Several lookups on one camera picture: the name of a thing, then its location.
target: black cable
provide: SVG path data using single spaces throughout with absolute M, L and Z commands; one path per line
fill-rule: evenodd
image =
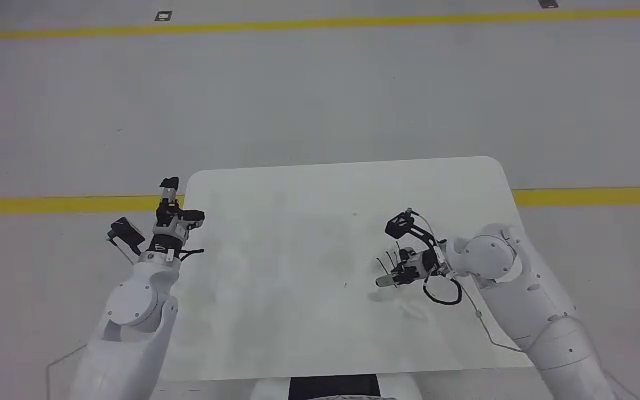
M 458 288 L 458 298 L 455 299 L 454 301 L 444 301 L 444 300 L 436 299 L 435 297 L 433 297 L 431 293 L 429 293 L 429 291 L 427 290 L 428 280 L 429 280 L 429 275 L 427 275 L 427 277 L 424 278 L 424 282 L 422 283 L 422 291 L 424 292 L 424 294 L 427 295 L 429 300 L 433 301 L 434 303 L 443 304 L 445 306 L 455 306 L 456 304 L 462 301 L 462 286 L 460 286 L 460 283 L 457 280 L 453 278 L 449 279 Z
M 395 265 L 393 264 L 393 260 L 391 259 L 391 254 L 389 254 L 388 251 L 385 251 L 385 253 L 387 253 L 387 257 L 389 257 L 389 261 L 391 261 L 391 266 L 395 269 Z
M 180 258 L 180 261 L 184 261 L 184 260 L 186 260 L 186 258 L 187 258 L 187 257 L 189 257 L 191 254 L 204 253 L 204 249 L 181 251 L 181 253 L 183 253 L 183 254 L 184 254 L 184 256 L 182 256 L 182 257 Z
M 380 266 L 382 267 L 382 269 L 384 270 L 384 273 L 386 275 L 389 275 L 389 271 L 387 271 L 387 269 L 385 268 L 384 264 L 382 263 L 382 261 L 380 261 L 380 258 L 376 257 L 376 260 L 378 260 L 378 262 L 380 263 Z

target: gray floor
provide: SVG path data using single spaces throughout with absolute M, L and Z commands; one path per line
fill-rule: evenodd
M 562 10 L 637 7 L 563 0 Z M 539 10 L 532 0 L 8 0 L 0 29 Z M 200 169 L 491 155 L 514 188 L 640 186 L 637 20 L 0 41 L 1 197 L 157 193 Z M 640 383 L 637 207 L 521 209 L 607 369 Z M 43 399 L 129 273 L 120 215 L 2 216 L 0 388 Z M 129 215 L 148 229 L 153 215 Z M 77 356 L 51 368 L 66 396 Z M 419 374 L 433 399 L 548 399 L 535 371 Z M 253 382 L 156 399 L 246 398 Z

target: black base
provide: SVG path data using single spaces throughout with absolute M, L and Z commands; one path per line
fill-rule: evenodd
M 309 376 L 291 378 L 289 400 L 309 400 L 337 395 L 380 396 L 375 375 Z

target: wire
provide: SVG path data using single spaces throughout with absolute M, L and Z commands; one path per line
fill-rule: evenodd
M 124 256 L 128 261 L 129 261 L 129 264 L 131 264 L 131 265 L 135 264 L 135 263 L 133 262 L 133 260 L 131 260 L 131 258 L 129 258 L 129 256 L 127 255 L 127 253 L 125 253 L 125 252 L 120 248 L 120 246 L 118 246 L 118 243 L 116 243 L 116 242 L 115 242 L 114 240 L 112 240 L 112 239 L 108 239 L 108 240 L 109 240 L 109 242 L 110 242 L 112 245 L 116 246 L 116 249 L 118 249 L 118 251 L 120 251 L 120 253 L 122 253 L 122 255 L 123 255 L 123 256 Z
M 462 288 L 462 291 L 464 292 L 464 294 L 467 296 L 467 299 L 469 299 L 469 301 L 471 302 L 471 305 L 473 306 L 473 309 L 476 311 L 476 317 L 478 317 L 478 319 L 480 320 L 480 323 L 482 324 L 482 328 L 484 329 L 484 332 L 487 334 L 487 337 L 489 338 L 489 341 L 491 342 L 491 344 L 494 345 L 494 346 L 502 347 L 503 349 L 515 351 L 517 353 L 524 353 L 524 351 L 522 351 L 520 349 L 516 349 L 515 347 L 511 347 L 511 346 L 507 346 L 507 345 L 504 345 L 504 344 L 496 343 L 493 340 L 493 338 L 491 337 L 491 333 L 489 333 L 489 329 L 487 328 L 487 325 L 484 323 L 484 320 L 482 319 L 482 312 L 480 310 L 478 310 L 478 307 L 476 306 L 476 303 L 473 301 L 471 296 L 469 296 L 469 293 L 467 292 L 467 289 L 465 289 L 464 286 L 462 286 L 462 285 L 460 287 Z
M 384 270 L 384 273 L 386 275 L 389 275 L 389 271 L 387 271 L 387 268 L 385 268 L 384 264 L 382 263 L 382 261 L 380 261 L 380 258 L 376 257 L 376 260 L 378 260 L 378 262 L 380 263 L 380 266 L 382 267 L 382 269 Z
M 456 285 L 456 288 L 458 289 L 458 297 L 453 301 L 440 300 L 433 297 L 431 293 L 429 293 L 429 291 L 427 290 L 427 282 L 429 281 L 429 275 L 427 275 L 427 277 L 424 278 L 424 282 L 422 283 L 422 291 L 424 292 L 424 294 L 427 295 L 429 300 L 433 301 L 434 303 L 442 304 L 445 306 L 455 306 L 456 304 L 459 304 L 462 301 L 462 286 L 460 286 L 460 283 L 453 278 L 449 280 L 453 282 L 454 285 Z
M 180 261 L 184 261 L 187 259 L 187 257 L 189 257 L 192 254 L 204 253 L 204 249 L 187 250 L 187 251 L 182 251 L 181 253 L 184 253 L 184 256 L 180 258 Z
M 391 255 L 389 254 L 389 252 L 385 251 L 385 253 L 387 253 L 387 257 L 389 257 L 389 261 L 391 261 L 391 265 L 393 266 L 393 268 L 395 268 L 396 266 L 393 264 L 393 260 L 391 259 Z
M 425 217 L 423 217 L 422 215 L 418 214 L 417 212 L 411 210 L 411 212 L 415 215 L 418 216 L 418 218 L 420 218 L 421 220 L 424 221 L 425 224 L 427 224 L 427 227 L 429 227 L 429 230 L 431 231 L 431 234 L 433 235 L 433 237 L 436 237 L 436 232 L 433 230 L 433 228 L 431 227 L 431 224 L 429 223 L 429 221 L 427 221 L 427 219 Z

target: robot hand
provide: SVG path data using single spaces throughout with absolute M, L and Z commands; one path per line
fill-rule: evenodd
M 126 218 L 111 225 L 107 240 L 116 246 L 115 238 L 123 240 L 139 258 L 129 279 L 116 286 L 107 300 L 73 381 L 73 400 L 147 399 L 156 385 L 178 312 L 178 301 L 169 291 L 182 261 L 203 251 L 182 247 L 189 231 L 204 221 L 201 211 L 180 208 L 177 177 L 160 186 L 163 194 L 147 251 L 138 249 L 144 237 Z
M 489 337 L 491 342 L 525 353 L 555 399 L 627 398 L 628 392 L 612 391 L 616 385 L 610 385 L 600 367 L 576 307 L 521 228 L 491 224 L 472 239 L 438 242 L 416 227 L 411 215 L 419 216 L 408 209 L 389 221 L 386 232 L 394 239 L 406 233 L 427 238 L 427 249 L 411 252 L 391 274 L 376 279 L 378 286 L 409 284 L 429 275 L 449 275 L 457 284 L 454 277 L 471 276 L 500 327 L 520 349 L 496 344 Z M 512 272 L 517 258 L 522 270 Z

